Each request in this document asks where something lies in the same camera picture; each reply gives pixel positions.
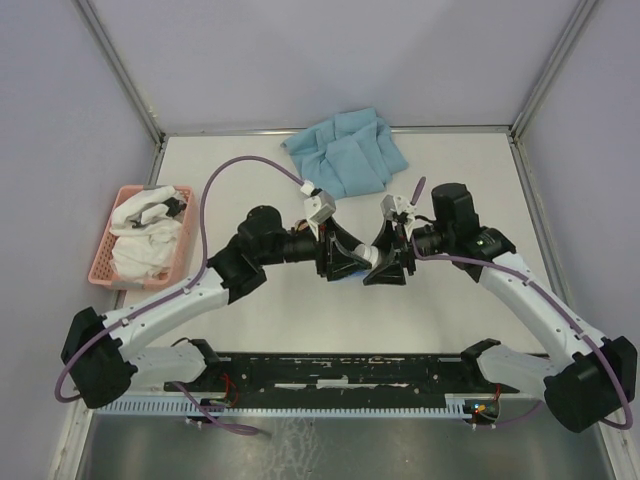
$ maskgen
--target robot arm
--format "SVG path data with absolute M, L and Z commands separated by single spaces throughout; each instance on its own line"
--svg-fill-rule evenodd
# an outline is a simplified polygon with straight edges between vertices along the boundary
M 480 226 L 464 185 L 440 185 L 432 200 L 434 223 L 412 236 L 416 258 L 453 261 L 509 307 L 549 355 L 525 355 L 487 339 L 462 352 L 479 376 L 544 400 L 574 432 L 622 406 L 603 359 L 627 401 L 633 400 L 637 352 L 631 342 L 625 337 L 609 340 L 540 283 L 502 233 Z
M 176 347 L 147 345 L 191 318 L 251 293 L 266 281 L 265 265 L 314 261 L 317 273 L 328 281 L 368 271 L 364 285 L 404 285 L 405 270 L 412 275 L 416 260 L 425 259 L 453 261 L 504 302 L 549 354 L 548 359 L 525 355 L 487 339 L 461 354 L 478 377 L 544 400 L 565 427 L 580 432 L 621 406 L 596 348 L 612 366 L 627 400 L 633 400 L 634 346 L 624 337 L 607 339 L 539 283 L 502 233 L 480 226 L 464 185 L 436 187 L 436 219 L 420 228 L 415 226 L 415 205 L 404 197 L 387 196 L 382 202 L 384 224 L 372 245 L 362 244 L 335 223 L 333 200 L 315 193 L 305 201 L 308 228 L 286 231 L 273 207 L 249 212 L 229 244 L 208 260 L 195 285 L 187 278 L 139 305 L 103 316 L 91 308 L 79 312 L 62 352 L 65 364 L 95 335 L 123 324 L 70 369 L 87 406 L 104 406 L 132 387 L 198 378 L 217 361 L 204 340 Z M 138 314 L 126 321 L 131 312 Z M 563 314 L 581 331 L 570 328 Z
M 175 347 L 147 345 L 251 293 L 266 281 L 264 265 L 315 261 L 318 274 L 329 281 L 371 268 L 352 253 L 361 242 L 331 218 L 335 205 L 330 197 L 319 192 L 305 201 L 305 211 L 307 226 L 286 231 L 275 208 L 254 208 L 229 244 L 208 259 L 195 284 L 192 276 L 137 305 L 104 315 L 93 308 L 77 313 L 62 350 L 65 365 L 92 338 L 112 329 L 69 370 L 86 405 L 105 406 L 130 388 L 198 378 L 217 362 L 204 340 Z

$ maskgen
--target lavender wall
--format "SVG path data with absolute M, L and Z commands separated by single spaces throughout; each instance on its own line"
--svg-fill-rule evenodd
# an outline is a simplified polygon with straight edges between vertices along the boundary
M 640 345 L 639 19 L 637 0 L 602 2 L 525 139 L 579 313 L 635 345 Z M 640 401 L 633 406 L 640 442 Z
M 577 0 L 94 0 L 168 133 L 511 124 Z
M 68 0 L 0 9 L 0 478 L 45 478 L 66 330 L 110 295 L 86 276 L 117 188 L 152 144 Z

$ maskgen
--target plastic basket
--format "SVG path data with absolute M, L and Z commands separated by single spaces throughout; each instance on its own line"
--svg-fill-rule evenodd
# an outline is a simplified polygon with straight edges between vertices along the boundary
M 118 196 L 116 197 L 116 201 L 113 204 L 111 212 L 113 213 L 113 210 L 116 207 L 136 193 L 141 192 L 144 188 L 155 187 L 145 187 L 143 185 L 126 185 L 122 187 L 118 192 Z M 195 225 L 198 206 L 193 190 L 190 187 L 175 187 L 175 189 L 184 196 L 187 201 L 187 208 L 184 211 L 182 230 L 180 231 L 180 236 L 176 243 L 176 250 L 173 252 L 169 270 L 160 274 L 158 277 L 148 278 L 139 282 L 123 280 L 118 277 L 111 268 L 111 259 L 113 258 L 111 250 L 116 243 L 117 237 L 109 232 L 109 229 L 111 228 L 111 215 L 109 215 L 109 221 L 104 229 L 102 240 L 100 240 L 98 253 L 96 253 L 96 257 L 93 260 L 93 264 L 91 265 L 91 270 L 89 272 L 90 283 L 102 285 L 103 287 L 111 290 L 162 290 L 163 288 L 173 285 L 183 279 L 185 275 L 187 256 L 192 243 L 191 238 L 193 235 L 193 227 Z

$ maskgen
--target blue towel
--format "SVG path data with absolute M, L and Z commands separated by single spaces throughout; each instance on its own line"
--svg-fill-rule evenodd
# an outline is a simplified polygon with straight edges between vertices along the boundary
M 333 198 L 383 192 L 409 166 L 375 109 L 339 113 L 282 143 L 298 173 Z

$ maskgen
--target white tabletop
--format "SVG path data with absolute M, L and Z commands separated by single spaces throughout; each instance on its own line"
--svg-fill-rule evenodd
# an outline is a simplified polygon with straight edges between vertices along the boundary
M 172 137 L 158 184 L 189 185 L 200 195 L 213 170 L 239 155 L 270 158 L 291 171 L 280 147 L 286 136 Z M 504 134 L 396 134 L 410 167 L 394 176 L 388 192 L 411 196 L 421 175 L 427 187 L 419 213 L 432 216 L 430 191 L 445 182 L 467 184 L 481 223 L 501 230 L 542 280 L 546 274 L 520 181 Z M 382 224 L 384 193 L 337 202 L 336 220 L 370 243 Z M 218 177 L 206 206 L 209 256 L 229 241 L 247 212 L 272 205 L 286 228 L 303 218 L 298 187 L 275 169 L 245 162 Z M 201 261 L 200 240 L 191 271 Z M 220 351 L 458 353 L 485 338 L 524 352 L 541 345 L 518 319 L 448 262 L 418 264 L 407 285 L 364 287 L 361 279 L 328 283 L 311 262 L 266 267 L 267 283 L 224 309 L 185 323 L 160 338 L 168 345 L 187 336 Z M 126 305 L 147 292 L 128 292 Z

